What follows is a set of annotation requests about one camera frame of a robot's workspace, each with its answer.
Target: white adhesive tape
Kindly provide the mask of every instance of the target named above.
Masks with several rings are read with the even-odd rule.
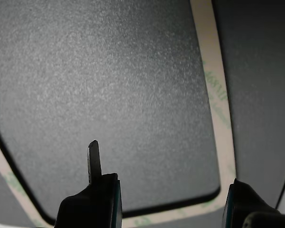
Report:
[[[208,202],[144,216],[123,219],[123,228],[134,228],[168,222],[216,211],[224,207],[229,185],[236,177],[230,111],[219,37],[211,0],[191,0],[199,48],[204,64],[213,130],[217,148],[221,191]],[[53,227],[46,223],[23,190],[0,150],[0,173],[12,193],[37,227]]]

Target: dark gray surface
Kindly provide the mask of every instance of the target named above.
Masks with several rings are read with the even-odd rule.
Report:
[[[0,174],[0,223],[19,226],[33,227],[34,225],[8,188],[4,178]]]
[[[285,1],[215,3],[238,179],[275,207],[285,182]]]
[[[189,2],[0,0],[0,133],[53,217],[93,139],[126,211],[217,190]]]

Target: gray panel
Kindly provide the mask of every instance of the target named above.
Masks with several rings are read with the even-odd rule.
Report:
[[[8,188],[0,174],[0,223],[11,226],[33,227],[34,225]]]
[[[238,178],[275,207],[285,181],[285,4],[215,3]]]
[[[0,133],[53,217],[93,139],[124,210],[217,190],[189,1],[0,0]]]
[[[147,228],[220,228],[224,209],[192,218],[147,226]]]

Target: gray textured surface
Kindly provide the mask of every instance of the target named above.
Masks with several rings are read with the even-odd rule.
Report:
[[[0,0],[0,133],[51,216],[97,139],[123,209],[219,187],[189,2]]]
[[[285,1],[215,3],[238,178],[275,207],[285,182]]]
[[[221,228],[223,212],[224,209],[219,209],[209,214],[147,226],[147,228]]]
[[[0,223],[19,226],[33,227],[26,213],[8,188],[5,180],[0,175]]]

